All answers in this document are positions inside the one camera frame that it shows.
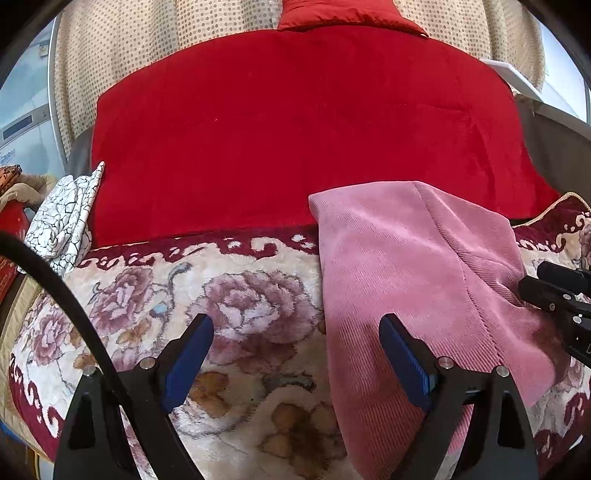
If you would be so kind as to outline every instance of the beige polka dot curtain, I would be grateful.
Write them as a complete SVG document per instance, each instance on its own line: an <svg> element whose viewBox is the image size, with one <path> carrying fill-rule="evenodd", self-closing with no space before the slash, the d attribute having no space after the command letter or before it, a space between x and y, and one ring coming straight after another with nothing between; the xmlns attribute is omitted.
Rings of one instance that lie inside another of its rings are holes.
<svg viewBox="0 0 591 480"><path fill-rule="evenodd" d="M511 63L544 81L540 28L518 0L395 0L433 38ZM96 119L97 98L126 75L182 48L276 28L281 0L74 0L63 12L54 64L66 154Z"/></svg>

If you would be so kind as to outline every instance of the blue gripper pad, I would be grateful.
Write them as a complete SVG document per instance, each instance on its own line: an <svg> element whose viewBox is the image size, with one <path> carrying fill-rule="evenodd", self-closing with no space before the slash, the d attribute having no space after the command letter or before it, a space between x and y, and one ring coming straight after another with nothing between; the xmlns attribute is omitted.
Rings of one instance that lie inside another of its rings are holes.
<svg viewBox="0 0 591 480"><path fill-rule="evenodd" d="M387 316L379 323L379 341L410 403L428 412L431 409L429 375Z"/></svg>
<svg viewBox="0 0 591 480"><path fill-rule="evenodd" d="M213 322L210 317L205 316L166 375L164 395L160 403L167 413L184 403L212 340Z"/></svg>

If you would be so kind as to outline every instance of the tan fabric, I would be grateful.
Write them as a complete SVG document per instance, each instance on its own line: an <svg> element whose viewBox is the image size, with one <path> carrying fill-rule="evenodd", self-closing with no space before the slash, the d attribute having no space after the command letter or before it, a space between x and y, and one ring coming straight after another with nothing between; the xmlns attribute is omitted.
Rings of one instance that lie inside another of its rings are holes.
<svg viewBox="0 0 591 480"><path fill-rule="evenodd" d="M57 178L53 175L21 174L16 178L16 183L0 197L0 212L11 200L24 203L30 209L37 211L56 184Z"/></svg>
<svg viewBox="0 0 591 480"><path fill-rule="evenodd" d="M513 65L538 90L546 77L538 21L517 0L482 0L491 37L491 59Z"/></svg>
<svg viewBox="0 0 591 480"><path fill-rule="evenodd" d="M482 0L394 0L394 4L403 17L421 25L431 38L479 59L491 57Z"/></svg>
<svg viewBox="0 0 591 480"><path fill-rule="evenodd" d="M540 29L518 0L394 3L433 38L543 83ZM281 0L74 0L61 18L54 71L66 154L95 122L97 98L126 75L205 40L276 28L280 16Z"/></svg>
<svg viewBox="0 0 591 480"><path fill-rule="evenodd" d="M6 323L4 324L2 335L0 336L0 385L3 388L0 392L0 419L12 432L24 440L29 447L46 458L42 448L33 438L29 427L27 427L27 424L25 424L14 406L7 378L11 350L17 341L22 321L40 293L41 287L39 284L27 276L18 290L17 296L8 313Z"/></svg>

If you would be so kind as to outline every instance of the red blanket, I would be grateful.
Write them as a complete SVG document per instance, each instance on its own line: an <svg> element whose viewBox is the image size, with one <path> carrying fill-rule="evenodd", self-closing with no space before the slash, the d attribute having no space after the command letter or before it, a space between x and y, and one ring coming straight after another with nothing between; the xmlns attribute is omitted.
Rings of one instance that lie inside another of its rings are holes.
<svg viewBox="0 0 591 480"><path fill-rule="evenodd" d="M307 196L421 180L510 218L557 199L511 92L439 41L374 27L201 43L102 95L94 246L313 223Z"/></svg>

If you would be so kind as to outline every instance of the floral blanket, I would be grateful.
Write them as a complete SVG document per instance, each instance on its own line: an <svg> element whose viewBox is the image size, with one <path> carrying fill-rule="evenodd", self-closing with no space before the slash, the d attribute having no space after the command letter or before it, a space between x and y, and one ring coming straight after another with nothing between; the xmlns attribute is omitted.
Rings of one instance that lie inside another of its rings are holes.
<svg viewBox="0 0 591 480"><path fill-rule="evenodd" d="M564 267L591 266L591 209L574 193L567 193L538 218L514 228L528 275L536 277L547 260ZM580 301L591 303L584 295ZM546 473L585 431L584 414L591 407L591 369L575 359L555 385L528 412L538 450L540 472Z"/></svg>
<svg viewBox="0 0 591 480"><path fill-rule="evenodd" d="M590 211L576 196L514 231L529 274L542 260L591 264ZM64 280L119 370L157 356L195 314L212 317L212 348L187 401L171 414L205 478L359 479L331 405L316 227L97 249ZM9 384L52 459L82 368L92 362L72 324L42 294L12 349ZM529 410L542 472L584 432L590 381L591 370L572 361ZM127 431L142 477L153 478ZM455 461L447 458L438 478Z"/></svg>

